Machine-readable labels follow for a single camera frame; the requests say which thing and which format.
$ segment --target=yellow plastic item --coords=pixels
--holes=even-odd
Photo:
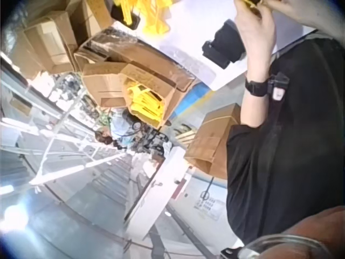
[[[116,6],[121,6],[123,20],[127,25],[132,24],[130,12],[137,8],[145,16],[146,24],[143,32],[149,35],[162,35],[170,30],[169,25],[163,20],[162,9],[173,4],[172,0],[113,0]]]
[[[132,103],[130,109],[160,122],[164,112],[164,102],[158,100],[150,91],[134,81],[127,83],[127,91]]]

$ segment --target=hand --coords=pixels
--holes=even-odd
[[[339,206],[324,210],[314,216],[310,216],[292,228],[285,234],[299,235],[325,244],[330,252],[339,258],[345,252],[345,207]]]
[[[276,41],[275,24],[269,8],[258,4],[261,18],[243,0],[234,0],[235,23],[248,57],[248,81],[264,82],[268,78],[271,55]]]

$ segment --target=person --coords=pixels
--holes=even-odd
[[[127,149],[141,129],[142,122],[129,113],[127,108],[114,111],[109,126],[102,126],[95,132],[98,142],[113,144],[118,150]]]
[[[234,3],[248,70],[227,141],[226,207],[248,244],[344,204],[344,15],[322,0],[265,0],[259,15]],[[271,64],[272,9],[328,36],[309,35]]]

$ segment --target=cardboard box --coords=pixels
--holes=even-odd
[[[193,81],[185,87],[185,91],[177,91],[173,82],[145,69],[137,63],[100,62],[85,64],[82,80],[90,95],[101,107],[125,107],[149,125],[159,128],[168,120],[183,97],[194,86]],[[161,122],[151,120],[141,113],[130,109],[132,103],[127,93],[128,80],[136,81],[155,92],[164,100],[164,114]]]
[[[123,33],[114,35],[113,32],[99,33],[94,36],[90,43],[97,52],[109,56],[113,62],[136,62],[161,77],[173,82],[178,91],[184,92],[195,80],[195,76],[176,64],[173,60],[163,55],[159,50],[141,43],[133,42],[130,36]]]
[[[10,105],[24,113],[26,116],[30,115],[32,104],[24,100],[22,97],[13,94],[13,97],[10,100]]]
[[[226,142],[230,128],[240,123],[240,106],[232,104],[206,115],[184,158],[204,173],[227,179]]]
[[[167,110],[176,90],[174,82],[171,82],[166,78],[160,77],[153,71],[150,71],[137,63],[127,64],[122,69],[121,74],[126,76],[127,78],[125,84],[123,85],[123,94],[130,113],[137,116],[140,120],[146,122],[152,127],[159,128],[160,126],[162,126],[162,122],[164,121],[164,118],[167,117]],[[132,100],[128,95],[126,87],[128,80],[135,81],[143,85],[144,87],[151,89],[152,92],[157,94],[162,99],[162,101],[164,102],[164,112],[162,121],[153,120],[149,117],[146,117],[140,112],[132,111],[132,109],[130,108]]]
[[[73,52],[77,42],[67,12],[50,12],[30,24],[24,33],[39,62],[50,74],[76,69]]]
[[[20,73],[26,79],[34,80],[40,71],[44,70],[23,31],[17,32],[16,45],[9,54],[9,58],[19,67]]]
[[[70,0],[66,11],[78,46],[114,23],[105,0]]]
[[[126,107],[122,93],[126,77],[120,74],[126,65],[111,62],[85,64],[82,80],[100,107]]]

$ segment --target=watch strap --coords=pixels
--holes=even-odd
[[[258,83],[254,81],[248,82],[246,80],[245,87],[251,95],[263,97],[268,93],[268,80],[264,81],[263,83]]]

